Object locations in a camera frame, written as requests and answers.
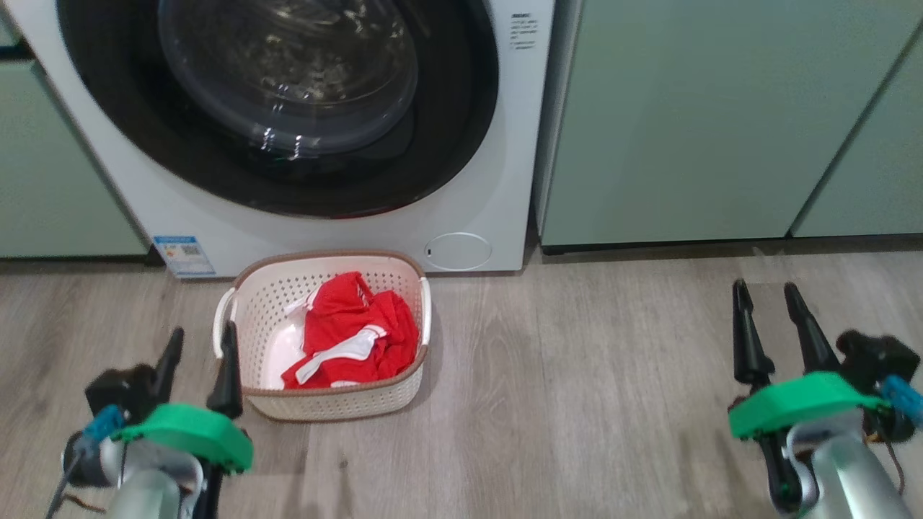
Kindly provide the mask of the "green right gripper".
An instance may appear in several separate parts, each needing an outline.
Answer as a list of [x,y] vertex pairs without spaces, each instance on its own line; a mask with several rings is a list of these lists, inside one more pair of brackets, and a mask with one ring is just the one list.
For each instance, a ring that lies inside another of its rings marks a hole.
[[767,387],[749,395],[728,412],[730,434],[735,439],[753,440],[801,422],[823,420],[857,408],[890,409],[891,405],[883,398],[863,394],[834,373],[840,369],[839,358],[794,282],[785,283],[784,295],[789,319],[797,328],[807,375],[770,385],[775,366],[762,348],[747,283],[737,279],[732,285],[734,378],[748,386]]

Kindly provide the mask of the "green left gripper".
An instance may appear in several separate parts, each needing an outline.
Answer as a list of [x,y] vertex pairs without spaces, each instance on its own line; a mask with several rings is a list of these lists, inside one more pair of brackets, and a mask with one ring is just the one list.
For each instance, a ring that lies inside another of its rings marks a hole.
[[171,398],[176,368],[182,357],[185,330],[175,327],[155,367],[152,391],[159,405],[145,420],[116,430],[111,439],[131,443],[148,440],[221,467],[227,474],[252,468],[254,444],[233,420],[243,414],[237,326],[228,321],[221,335],[222,358],[208,409],[190,404],[164,404]]

